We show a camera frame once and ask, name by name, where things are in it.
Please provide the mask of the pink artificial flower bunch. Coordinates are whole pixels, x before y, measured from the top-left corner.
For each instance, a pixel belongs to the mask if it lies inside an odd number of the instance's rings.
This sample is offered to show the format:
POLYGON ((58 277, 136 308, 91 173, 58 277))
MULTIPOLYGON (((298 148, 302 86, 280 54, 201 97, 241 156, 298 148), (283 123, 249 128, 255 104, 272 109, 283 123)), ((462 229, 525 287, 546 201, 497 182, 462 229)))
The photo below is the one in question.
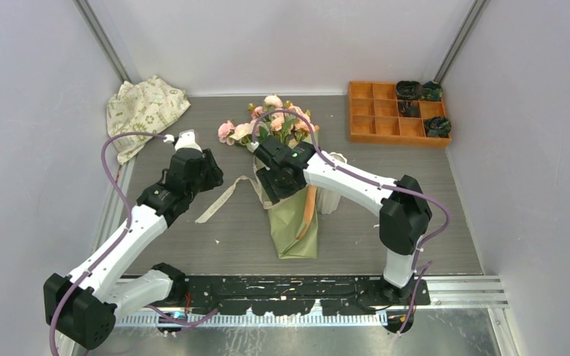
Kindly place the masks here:
POLYGON ((235 124, 228 120, 217 129, 220 142, 248 148, 253 142, 262 142, 268 136, 286 145, 309 141, 317 137, 319 126, 311 121, 311 111, 303 110, 291 101, 282 101, 277 95, 266 96, 263 103, 248 105, 250 122, 235 124))

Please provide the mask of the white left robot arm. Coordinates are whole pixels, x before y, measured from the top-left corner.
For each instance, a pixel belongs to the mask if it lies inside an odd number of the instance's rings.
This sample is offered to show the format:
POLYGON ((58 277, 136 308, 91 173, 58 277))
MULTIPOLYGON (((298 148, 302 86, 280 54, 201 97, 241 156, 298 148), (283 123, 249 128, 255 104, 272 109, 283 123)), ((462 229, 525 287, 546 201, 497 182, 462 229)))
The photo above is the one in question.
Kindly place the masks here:
POLYGON ((109 239, 68 275, 52 274, 45 281, 52 352, 57 352, 57 332, 92 350, 108 338, 117 321, 136 310, 159 301, 169 306, 185 301, 186 276, 168 263, 158 263, 121 286, 117 281, 199 193, 222 184, 223 172, 209 149, 177 149, 159 181, 141 193, 109 239))

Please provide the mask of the orange wrapping paper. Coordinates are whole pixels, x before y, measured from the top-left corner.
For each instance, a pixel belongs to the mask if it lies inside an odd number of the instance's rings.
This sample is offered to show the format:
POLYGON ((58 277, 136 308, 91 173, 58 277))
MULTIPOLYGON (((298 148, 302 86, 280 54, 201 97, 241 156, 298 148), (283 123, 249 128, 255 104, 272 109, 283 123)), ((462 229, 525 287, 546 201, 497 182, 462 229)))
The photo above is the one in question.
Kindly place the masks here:
POLYGON ((316 202, 317 188, 310 185, 307 189, 307 196, 305 200, 304 212, 303 212, 303 227, 299 231, 296 240, 302 240, 311 226, 312 218, 315 213, 315 202, 316 202))

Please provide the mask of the beige printed ribbon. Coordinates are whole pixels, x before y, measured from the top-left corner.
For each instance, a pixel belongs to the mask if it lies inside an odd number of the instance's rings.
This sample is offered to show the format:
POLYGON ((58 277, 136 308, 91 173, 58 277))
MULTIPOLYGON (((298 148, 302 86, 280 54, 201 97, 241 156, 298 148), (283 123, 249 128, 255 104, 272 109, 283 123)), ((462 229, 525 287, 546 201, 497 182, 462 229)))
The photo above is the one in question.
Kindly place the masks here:
POLYGON ((247 177, 245 175, 242 175, 240 177, 238 177, 195 221, 194 223, 196 224, 204 224, 206 222, 208 222, 220 209, 222 206, 224 206, 224 204, 230 199, 230 197, 233 195, 233 193, 235 192, 237 185, 242 182, 242 181, 248 181, 250 182, 253 191, 255 192, 255 194, 257 195, 259 202, 261 203, 261 206, 263 208, 263 210, 266 210, 267 207, 265 205, 265 203, 263 202, 263 200, 261 199, 262 195, 261 195, 261 187, 259 185, 259 183, 250 178, 247 177))

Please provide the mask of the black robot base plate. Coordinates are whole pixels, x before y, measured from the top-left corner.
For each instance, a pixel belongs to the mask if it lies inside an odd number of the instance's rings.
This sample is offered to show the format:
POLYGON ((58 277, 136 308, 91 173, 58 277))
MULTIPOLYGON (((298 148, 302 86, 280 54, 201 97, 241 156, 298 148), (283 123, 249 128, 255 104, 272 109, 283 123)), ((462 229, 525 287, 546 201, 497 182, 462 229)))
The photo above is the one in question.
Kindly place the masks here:
POLYGON ((221 315, 303 316, 318 304, 323 316, 369 315, 391 307, 430 305, 427 283, 414 280, 406 294, 393 297, 376 275, 333 276, 188 276, 182 294, 155 303, 196 314, 216 309, 221 315))

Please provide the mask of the green wrapping paper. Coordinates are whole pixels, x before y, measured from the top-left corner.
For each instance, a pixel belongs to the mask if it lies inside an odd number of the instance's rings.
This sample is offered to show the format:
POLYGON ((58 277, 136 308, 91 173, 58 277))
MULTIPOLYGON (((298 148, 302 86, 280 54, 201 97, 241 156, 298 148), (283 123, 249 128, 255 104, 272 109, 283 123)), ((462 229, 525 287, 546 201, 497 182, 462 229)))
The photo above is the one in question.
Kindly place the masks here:
POLYGON ((312 218, 311 226, 302 240, 296 237, 303 227, 303 212, 307 189, 302 189, 291 197, 285 198, 276 204, 272 204, 261 187, 261 199, 265 203, 269 218, 270 234, 277 251, 278 257, 286 259, 315 259, 318 256, 318 215, 316 211, 312 218))

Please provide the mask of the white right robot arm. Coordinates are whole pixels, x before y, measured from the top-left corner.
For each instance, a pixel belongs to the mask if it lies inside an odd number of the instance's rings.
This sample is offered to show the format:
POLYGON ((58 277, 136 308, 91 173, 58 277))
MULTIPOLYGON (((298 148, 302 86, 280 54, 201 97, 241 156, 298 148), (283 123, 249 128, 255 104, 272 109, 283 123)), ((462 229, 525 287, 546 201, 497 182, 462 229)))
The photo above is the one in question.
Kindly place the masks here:
POLYGON ((416 245, 427 231, 432 211, 418 182, 379 177, 341 162, 309 142, 290 148, 275 137, 251 142, 261 162, 256 175, 269 201, 276 204, 315 186, 366 208, 379 220, 379 239, 386 248, 381 292, 398 305, 412 293, 416 245))

